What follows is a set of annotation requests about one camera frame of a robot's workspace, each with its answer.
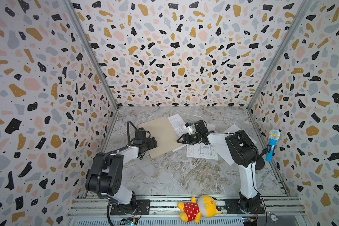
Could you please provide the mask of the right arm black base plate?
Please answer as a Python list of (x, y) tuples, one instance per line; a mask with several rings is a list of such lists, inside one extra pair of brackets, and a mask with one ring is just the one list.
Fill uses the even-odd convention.
[(245, 210), (240, 205), (240, 198), (225, 199), (225, 207), (227, 214), (265, 214), (265, 208), (262, 200), (259, 200), (252, 208)]

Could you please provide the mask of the technical drawing paper sheet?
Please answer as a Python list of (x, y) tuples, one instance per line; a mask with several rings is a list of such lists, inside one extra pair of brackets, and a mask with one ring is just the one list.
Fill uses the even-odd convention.
[(201, 158), (218, 160), (218, 154), (214, 145), (196, 144), (187, 145), (186, 156), (189, 158)]

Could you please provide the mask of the beige manila folder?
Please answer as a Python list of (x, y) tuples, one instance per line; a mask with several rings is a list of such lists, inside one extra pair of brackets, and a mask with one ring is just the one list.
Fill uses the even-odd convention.
[(154, 137), (157, 141), (157, 147), (149, 150), (149, 155), (152, 159), (184, 146), (181, 143), (177, 143), (179, 136), (167, 117), (144, 122), (138, 126), (149, 131), (151, 137)]

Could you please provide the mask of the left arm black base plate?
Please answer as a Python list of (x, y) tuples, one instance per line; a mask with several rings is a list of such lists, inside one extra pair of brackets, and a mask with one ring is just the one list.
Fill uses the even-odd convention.
[(148, 215), (150, 208), (150, 200), (149, 199), (140, 199), (136, 202), (132, 202), (130, 204), (118, 204), (114, 205), (114, 207), (110, 211), (111, 216), (133, 216), (133, 215)]

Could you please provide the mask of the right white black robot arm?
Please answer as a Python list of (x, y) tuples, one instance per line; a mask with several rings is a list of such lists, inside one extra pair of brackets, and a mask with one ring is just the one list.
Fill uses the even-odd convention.
[(253, 199), (258, 195), (255, 184), (255, 166), (259, 151), (244, 130), (234, 132), (210, 131), (204, 121), (192, 124), (195, 131), (182, 134), (177, 142), (184, 145), (214, 145), (217, 152), (229, 165), (237, 164), (240, 172), (240, 195)]

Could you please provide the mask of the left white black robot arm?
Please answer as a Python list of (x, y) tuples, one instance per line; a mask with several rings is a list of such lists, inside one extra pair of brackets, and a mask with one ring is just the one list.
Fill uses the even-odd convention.
[(85, 188), (97, 194), (100, 199), (108, 199), (121, 205), (134, 205), (136, 195), (121, 184), (123, 166), (137, 158), (142, 159), (146, 151), (157, 147), (157, 141), (144, 128), (135, 130), (130, 143), (122, 148), (98, 153), (87, 172)]

